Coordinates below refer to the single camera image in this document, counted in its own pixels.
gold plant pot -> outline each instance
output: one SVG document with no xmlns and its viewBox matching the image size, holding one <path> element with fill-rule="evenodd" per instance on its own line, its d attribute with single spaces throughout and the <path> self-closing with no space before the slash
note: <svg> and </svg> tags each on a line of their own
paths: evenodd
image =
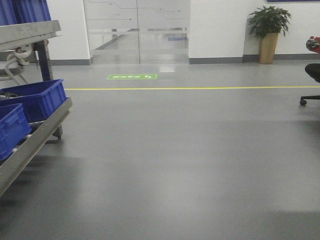
<svg viewBox="0 0 320 240">
<path fill-rule="evenodd" d="M 265 38 L 260 38 L 259 63 L 272 64 L 276 51 L 279 33 L 267 33 Z"/>
</svg>

glass door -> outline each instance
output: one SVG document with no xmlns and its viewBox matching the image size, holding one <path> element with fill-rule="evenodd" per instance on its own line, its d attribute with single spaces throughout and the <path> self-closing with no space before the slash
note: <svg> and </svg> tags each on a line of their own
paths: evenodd
<svg viewBox="0 0 320 240">
<path fill-rule="evenodd" d="M 84 0 L 94 64 L 139 63 L 137 0 Z"/>
<path fill-rule="evenodd" d="M 190 0 L 83 0 L 94 64 L 188 63 Z"/>
<path fill-rule="evenodd" d="M 190 0 L 137 0 L 141 63 L 188 63 Z"/>
</svg>

metal cart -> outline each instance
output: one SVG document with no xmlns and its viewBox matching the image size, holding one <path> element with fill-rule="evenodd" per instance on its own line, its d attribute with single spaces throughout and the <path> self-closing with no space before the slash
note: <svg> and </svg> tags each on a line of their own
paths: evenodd
<svg viewBox="0 0 320 240">
<path fill-rule="evenodd" d="M 38 52 L 43 81 L 53 80 L 48 39 L 60 31 L 58 20 L 0 26 L 0 52 L 34 44 Z M 18 146 L 17 150 L 0 166 L 0 196 L 16 179 L 51 135 L 61 139 L 61 123 L 70 113 L 72 101 L 68 98 L 47 120 Z"/>
</svg>

yellow floor line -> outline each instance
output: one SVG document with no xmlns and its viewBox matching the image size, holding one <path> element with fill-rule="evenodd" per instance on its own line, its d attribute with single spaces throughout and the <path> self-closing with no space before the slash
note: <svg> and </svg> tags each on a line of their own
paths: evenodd
<svg viewBox="0 0 320 240">
<path fill-rule="evenodd" d="M 232 89 L 309 89 L 320 86 L 212 86 L 212 87 L 121 87 L 65 88 L 67 91 L 125 91 L 125 90 L 232 90 Z"/>
</svg>

plastic crate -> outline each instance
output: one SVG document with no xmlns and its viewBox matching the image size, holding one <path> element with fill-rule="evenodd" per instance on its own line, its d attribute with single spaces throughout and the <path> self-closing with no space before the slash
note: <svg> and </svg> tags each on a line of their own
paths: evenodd
<svg viewBox="0 0 320 240">
<path fill-rule="evenodd" d="M 30 131 L 21 103 L 0 107 L 0 161 L 9 157 Z"/>
<path fill-rule="evenodd" d="M 14 7 L 11 0 L 0 0 L 0 26 L 17 24 Z"/>
<path fill-rule="evenodd" d="M 0 106 L 23 104 L 29 123 L 46 120 L 67 99 L 62 82 L 57 79 L 0 89 L 0 93 L 23 95 L 0 100 Z"/>
<path fill-rule="evenodd" d="M 12 0 L 19 24 L 50 21 L 46 0 Z"/>
</svg>

